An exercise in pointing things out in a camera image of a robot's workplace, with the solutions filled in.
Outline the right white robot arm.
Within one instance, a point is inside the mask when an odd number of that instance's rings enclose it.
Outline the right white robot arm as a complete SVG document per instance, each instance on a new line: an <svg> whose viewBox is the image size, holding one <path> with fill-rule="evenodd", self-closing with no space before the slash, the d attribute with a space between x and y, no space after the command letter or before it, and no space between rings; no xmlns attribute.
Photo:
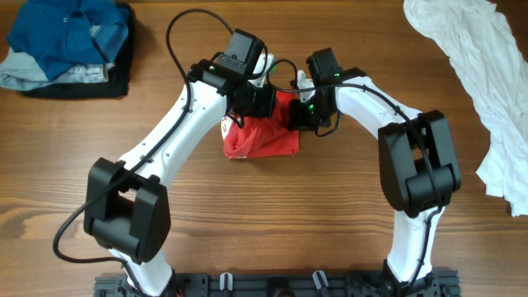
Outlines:
<svg viewBox="0 0 528 297"><path fill-rule="evenodd" d="M330 48L306 59L297 72L298 99L290 103L291 130L333 133L350 116L378 141L380 185L394 209L392 247L381 290L407 296L436 286L431 250L436 226L461 174L450 127L438 110L421 112L381 91L359 68L343 69Z"/></svg>

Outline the red soccer t-shirt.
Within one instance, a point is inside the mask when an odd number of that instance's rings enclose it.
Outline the red soccer t-shirt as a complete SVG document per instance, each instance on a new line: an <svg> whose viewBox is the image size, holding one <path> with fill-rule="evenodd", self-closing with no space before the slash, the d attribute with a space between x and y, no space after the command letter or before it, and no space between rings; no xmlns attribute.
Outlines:
<svg viewBox="0 0 528 297"><path fill-rule="evenodd" d="M277 92L271 118L246 118L243 128L225 116L220 122L226 158L264 158L299 152L299 131L288 130L294 93Z"/></svg>

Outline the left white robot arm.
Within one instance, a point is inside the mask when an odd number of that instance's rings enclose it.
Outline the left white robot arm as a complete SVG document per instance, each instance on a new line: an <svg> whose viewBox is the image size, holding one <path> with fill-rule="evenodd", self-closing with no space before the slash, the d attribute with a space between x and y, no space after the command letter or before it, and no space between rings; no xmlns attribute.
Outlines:
<svg viewBox="0 0 528 297"><path fill-rule="evenodd" d="M115 163L94 163L83 227L125 269L122 276L98 278L96 296L176 295L176 274L163 254L171 228L168 190L225 116L271 116L275 100L264 77L272 62L262 40L235 30L218 59L203 59L185 73L179 99L140 144Z"/></svg>

